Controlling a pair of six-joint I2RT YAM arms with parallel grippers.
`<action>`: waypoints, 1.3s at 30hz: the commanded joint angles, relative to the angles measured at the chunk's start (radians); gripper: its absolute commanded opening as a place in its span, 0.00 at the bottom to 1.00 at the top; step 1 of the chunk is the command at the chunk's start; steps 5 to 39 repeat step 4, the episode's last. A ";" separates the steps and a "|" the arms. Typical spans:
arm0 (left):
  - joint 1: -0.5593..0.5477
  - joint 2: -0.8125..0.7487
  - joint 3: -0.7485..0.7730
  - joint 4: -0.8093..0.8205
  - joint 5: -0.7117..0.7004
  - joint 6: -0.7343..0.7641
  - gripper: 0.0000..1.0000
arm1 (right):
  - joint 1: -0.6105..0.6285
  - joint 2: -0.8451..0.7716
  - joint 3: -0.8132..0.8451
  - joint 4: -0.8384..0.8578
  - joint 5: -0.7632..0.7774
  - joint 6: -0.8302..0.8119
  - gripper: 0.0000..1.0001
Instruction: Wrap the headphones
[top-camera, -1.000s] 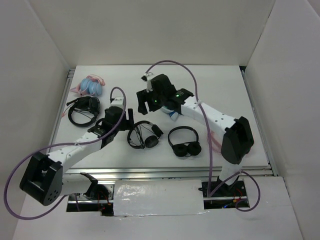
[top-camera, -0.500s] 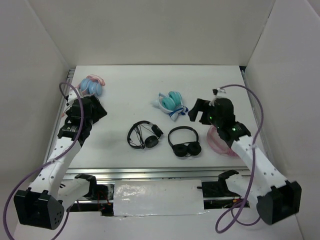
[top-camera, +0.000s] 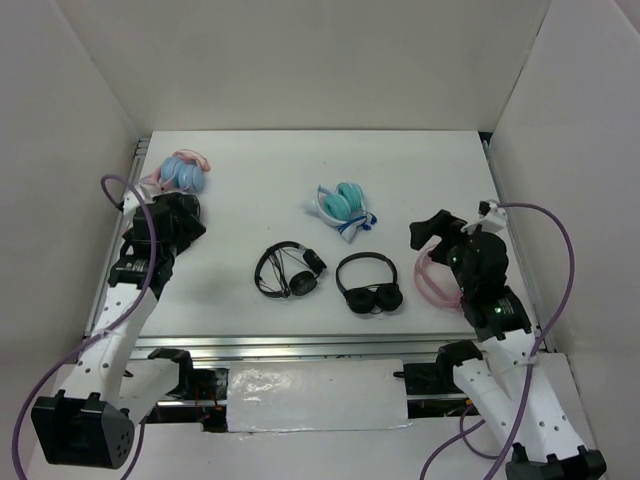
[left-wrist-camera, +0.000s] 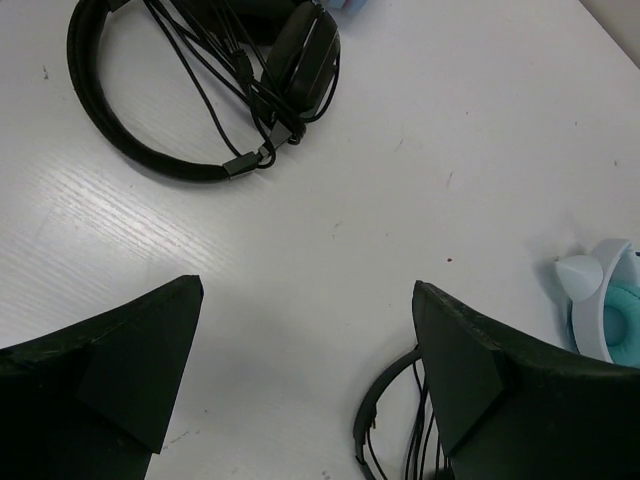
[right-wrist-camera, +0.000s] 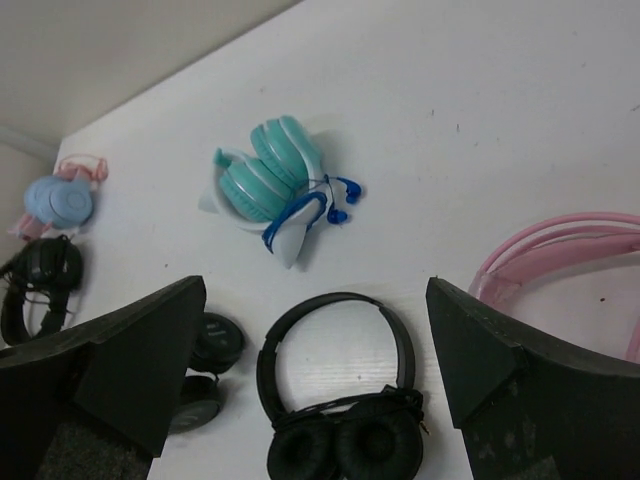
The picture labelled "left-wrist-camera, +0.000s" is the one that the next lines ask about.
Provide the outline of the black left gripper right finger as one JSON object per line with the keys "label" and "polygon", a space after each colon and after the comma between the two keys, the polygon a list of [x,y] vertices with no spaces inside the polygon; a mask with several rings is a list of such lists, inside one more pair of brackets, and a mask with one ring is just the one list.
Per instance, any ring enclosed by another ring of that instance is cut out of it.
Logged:
{"label": "black left gripper right finger", "polygon": [[458,479],[635,479],[639,372],[548,344],[433,284],[412,313]]}

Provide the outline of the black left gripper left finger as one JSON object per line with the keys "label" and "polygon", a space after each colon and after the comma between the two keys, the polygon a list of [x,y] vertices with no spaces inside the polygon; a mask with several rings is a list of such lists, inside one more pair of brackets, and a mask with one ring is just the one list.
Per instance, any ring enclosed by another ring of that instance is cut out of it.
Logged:
{"label": "black left gripper left finger", "polygon": [[204,289],[184,275],[1,351],[4,479],[142,479],[161,452]]}

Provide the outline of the black wired headphones taped band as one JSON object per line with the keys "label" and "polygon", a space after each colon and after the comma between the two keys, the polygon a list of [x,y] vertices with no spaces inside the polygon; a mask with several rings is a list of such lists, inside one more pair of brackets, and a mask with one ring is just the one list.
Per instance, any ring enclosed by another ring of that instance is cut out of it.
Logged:
{"label": "black wired headphones taped band", "polygon": [[422,367],[413,347],[373,380],[352,426],[354,457],[365,479],[452,479]]}

